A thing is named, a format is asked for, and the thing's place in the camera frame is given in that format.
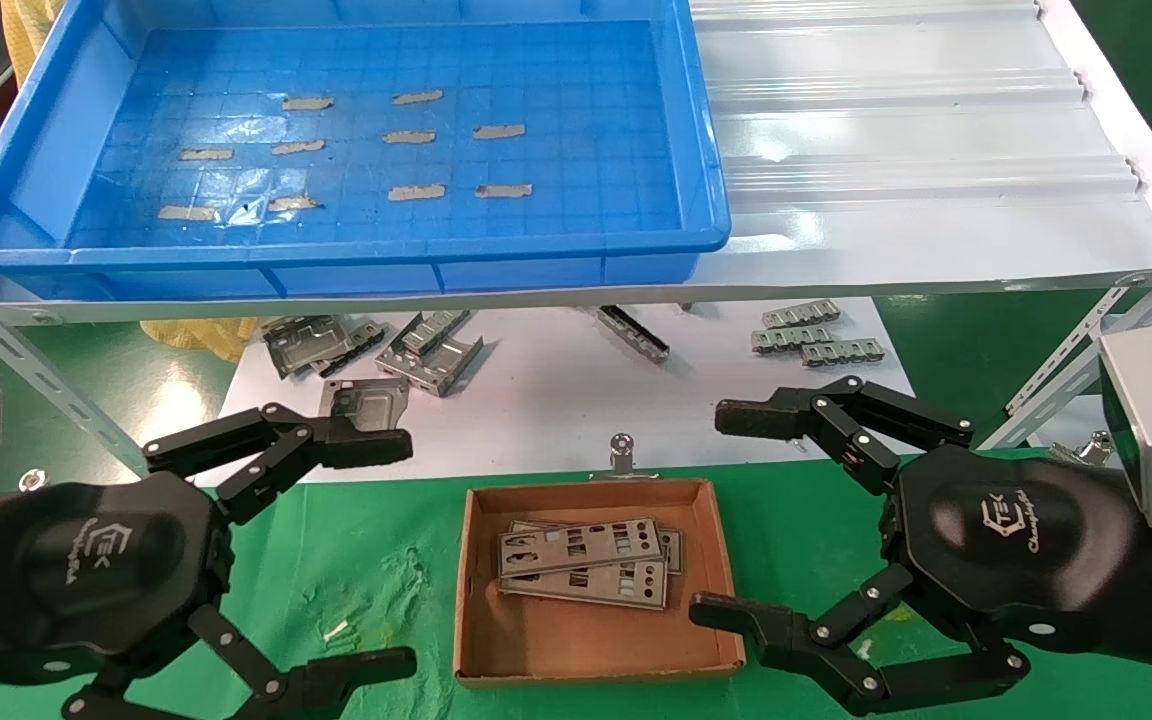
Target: robotic hand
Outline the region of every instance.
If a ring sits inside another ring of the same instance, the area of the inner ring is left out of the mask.
[[[749,635],[761,665],[809,676],[852,715],[1005,694],[1029,673],[1009,639],[1152,664],[1152,528],[1121,471],[975,455],[969,420],[855,377],[725,400],[714,420],[723,434],[813,439],[887,498],[886,568],[818,619],[711,593],[690,606],[692,623]],[[926,452],[901,465],[864,427]],[[970,652],[861,660],[847,643],[900,602]]]
[[[314,465],[361,468],[411,457],[406,430],[364,432],[282,406],[227,416],[150,442],[150,477],[0,497],[0,684],[96,673],[65,702],[69,720],[185,720],[123,700],[195,642],[251,688],[233,719],[340,717],[356,688],[416,672],[410,647],[331,657],[280,673],[220,614],[230,525],[270,507]],[[256,456],[215,500],[189,475]]]

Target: green mat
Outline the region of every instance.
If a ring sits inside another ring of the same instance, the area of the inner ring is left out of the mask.
[[[744,596],[791,602],[819,614],[882,568],[876,531],[879,502],[829,462],[668,475],[714,480],[732,573]],[[544,475],[296,487],[252,524],[236,530],[238,561],[225,615],[280,667],[355,647],[416,649],[419,674],[357,692],[346,714],[349,719],[847,717],[809,680],[756,665],[735,679],[676,684],[502,691],[467,691],[457,685],[450,674],[452,613],[465,491],[584,478]],[[342,620],[348,629],[325,643],[324,635]],[[869,652],[879,664],[960,649],[904,607],[864,639],[872,641]],[[1006,697],[902,717],[1152,717],[1152,667],[1025,650],[1034,670]],[[61,702],[81,684],[74,680],[46,688],[0,688],[0,719],[55,719]],[[134,685],[129,697],[200,720],[220,720],[247,694],[220,661],[197,646],[156,679]]]

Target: cardboard box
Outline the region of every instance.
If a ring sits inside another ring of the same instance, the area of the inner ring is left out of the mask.
[[[664,611],[506,596],[498,536],[514,520],[600,523],[652,516],[681,530],[684,574]],[[468,688],[727,676],[745,665],[738,635],[692,626],[692,593],[732,592],[708,480],[622,480],[476,488],[465,501],[452,670]]]

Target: white metal shelf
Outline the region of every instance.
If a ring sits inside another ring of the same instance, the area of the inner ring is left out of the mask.
[[[0,355],[126,458],[127,435],[5,325],[1152,287],[1152,132],[1070,0],[691,6],[733,234],[690,281],[384,300],[55,302],[0,279]],[[1152,293],[1126,318],[1152,323]],[[1060,391],[1043,388],[1085,338],[1075,329],[1021,392],[1006,438],[1026,427],[1032,397],[1064,397],[1084,381],[1085,353],[1075,357],[1078,372],[1058,376]]]

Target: blue plastic tray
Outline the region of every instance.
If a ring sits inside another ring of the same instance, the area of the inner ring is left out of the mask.
[[[494,124],[526,132],[472,138]],[[0,137],[0,274],[46,300],[681,282],[732,228],[711,126],[685,0],[70,0]],[[233,158],[179,160],[209,147]],[[323,206],[270,210],[297,195]]]

